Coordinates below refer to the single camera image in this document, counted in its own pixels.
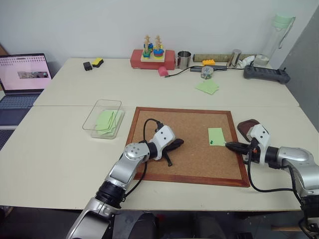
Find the yellow object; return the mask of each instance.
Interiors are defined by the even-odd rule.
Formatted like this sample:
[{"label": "yellow object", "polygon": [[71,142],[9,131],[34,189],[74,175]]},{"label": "yellow object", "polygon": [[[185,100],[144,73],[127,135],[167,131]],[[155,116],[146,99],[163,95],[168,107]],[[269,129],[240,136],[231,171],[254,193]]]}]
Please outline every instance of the yellow object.
[{"label": "yellow object", "polygon": [[203,66],[214,66],[215,65],[214,60],[203,60],[202,63],[203,63]]},{"label": "yellow object", "polygon": [[100,58],[100,57],[96,58],[96,59],[92,62],[92,65],[98,65],[101,60],[103,61],[103,58]]}]

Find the transparent plastic box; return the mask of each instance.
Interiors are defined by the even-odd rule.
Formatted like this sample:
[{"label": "transparent plastic box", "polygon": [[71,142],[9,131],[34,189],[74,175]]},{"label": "transparent plastic box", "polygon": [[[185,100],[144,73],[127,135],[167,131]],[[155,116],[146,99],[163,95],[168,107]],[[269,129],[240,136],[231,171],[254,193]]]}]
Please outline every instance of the transparent plastic box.
[{"label": "transparent plastic box", "polygon": [[124,113],[121,101],[98,100],[82,128],[92,138],[113,139],[119,130]]}]

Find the green bottle cap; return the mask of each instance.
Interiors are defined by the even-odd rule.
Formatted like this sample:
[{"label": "green bottle cap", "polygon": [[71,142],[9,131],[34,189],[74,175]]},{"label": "green bottle cap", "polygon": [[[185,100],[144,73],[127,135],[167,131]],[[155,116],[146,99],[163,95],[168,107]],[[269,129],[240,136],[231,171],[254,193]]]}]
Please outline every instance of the green bottle cap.
[{"label": "green bottle cap", "polygon": [[273,26],[277,28],[287,28],[294,17],[276,14],[273,20]]}]

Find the clear bottle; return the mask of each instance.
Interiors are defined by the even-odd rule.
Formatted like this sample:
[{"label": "clear bottle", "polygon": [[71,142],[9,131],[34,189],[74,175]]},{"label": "clear bottle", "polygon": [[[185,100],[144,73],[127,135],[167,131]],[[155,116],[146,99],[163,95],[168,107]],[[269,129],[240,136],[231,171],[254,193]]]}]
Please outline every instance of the clear bottle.
[{"label": "clear bottle", "polygon": [[276,14],[273,22],[269,40],[263,51],[255,57],[254,66],[265,67],[275,51],[281,49],[283,40],[288,35],[296,17],[287,17]]}]

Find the laptop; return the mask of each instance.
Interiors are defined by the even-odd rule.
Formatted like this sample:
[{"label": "laptop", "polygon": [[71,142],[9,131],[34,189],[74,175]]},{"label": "laptop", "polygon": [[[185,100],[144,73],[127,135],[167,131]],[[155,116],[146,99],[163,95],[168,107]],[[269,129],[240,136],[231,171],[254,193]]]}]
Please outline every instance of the laptop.
[{"label": "laptop", "polygon": [[0,125],[18,125],[50,81],[43,53],[0,56]]}]

